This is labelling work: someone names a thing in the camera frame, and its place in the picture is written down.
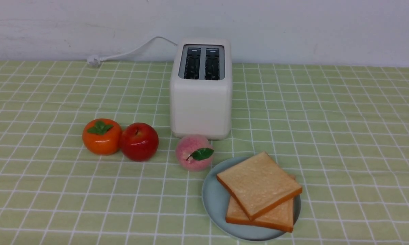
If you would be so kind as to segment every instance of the bread slice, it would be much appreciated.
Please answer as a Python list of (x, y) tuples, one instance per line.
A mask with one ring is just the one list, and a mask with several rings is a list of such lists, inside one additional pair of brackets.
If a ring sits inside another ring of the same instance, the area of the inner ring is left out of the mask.
[(236, 200), (230, 197), (226, 222), (237, 225), (266, 227), (291, 233), (294, 229), (294, 199), (291, 198), (257, 219), (250, 220)]
[(250, 220), (301, 194), (302, 186), (261, 152), (217, 174)]

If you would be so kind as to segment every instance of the white toaster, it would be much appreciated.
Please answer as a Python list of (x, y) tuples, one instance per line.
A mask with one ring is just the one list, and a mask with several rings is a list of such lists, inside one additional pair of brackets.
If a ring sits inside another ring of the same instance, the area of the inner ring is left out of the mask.
[(231, 130), (232, 63), (228, 40), (186, 38), (178, 44), (170, 79), (175, 137), (223, 140)]

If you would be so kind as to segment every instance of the pink peach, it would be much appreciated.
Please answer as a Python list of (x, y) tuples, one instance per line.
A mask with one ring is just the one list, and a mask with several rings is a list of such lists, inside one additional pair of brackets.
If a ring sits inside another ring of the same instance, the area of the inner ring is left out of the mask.
[(176, 157), (180, 165), (189, 171), (202, 171), (211, 165), (214, 154), (203, 160), (195, 160), (192, 153), (201, 148), (214, 149), (208, 139), (202, 135), (192, 134), (180, 139), (176, 146)]

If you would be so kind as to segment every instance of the wall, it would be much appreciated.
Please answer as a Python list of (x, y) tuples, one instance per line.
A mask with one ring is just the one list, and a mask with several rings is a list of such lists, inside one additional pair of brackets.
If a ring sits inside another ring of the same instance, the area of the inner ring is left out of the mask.
[[(0, 0), (0, 59), (112, 55), (154, 35), (231, 40), (234, 62), (409, 66), (409, 0)], [(133, 60), (172, 60), (158, 39)]]

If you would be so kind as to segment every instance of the red apple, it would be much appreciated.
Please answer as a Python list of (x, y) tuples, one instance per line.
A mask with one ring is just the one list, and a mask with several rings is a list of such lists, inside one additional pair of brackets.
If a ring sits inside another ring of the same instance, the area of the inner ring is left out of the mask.
[(159, 146), (159, 136), (152, 126), (135, 122), (123, 131), (119, 145), (127, 158), (143, 162), (155, 155)]

